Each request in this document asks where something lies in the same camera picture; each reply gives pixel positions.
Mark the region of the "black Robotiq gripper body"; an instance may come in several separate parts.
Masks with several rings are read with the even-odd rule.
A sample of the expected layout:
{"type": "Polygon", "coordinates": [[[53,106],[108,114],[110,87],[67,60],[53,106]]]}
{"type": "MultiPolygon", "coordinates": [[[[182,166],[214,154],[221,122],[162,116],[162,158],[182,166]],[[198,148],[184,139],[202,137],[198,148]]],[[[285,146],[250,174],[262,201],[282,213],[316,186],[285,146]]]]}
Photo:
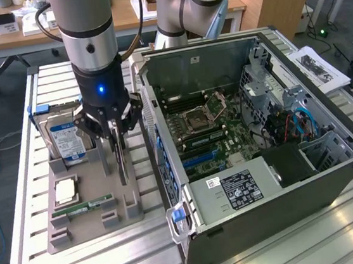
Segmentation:
{"type": "Polygon", "coordinates": [[[132,110],[127,106],[130,95],[125,88],[121,68],[122,59],[117,54],[105,68],[95,71],[81,70],[72,65],[80,88],[83,108],[90,119],[101,123],[99,112],[105,116],[104,121],[131,121],[132,110]]]}

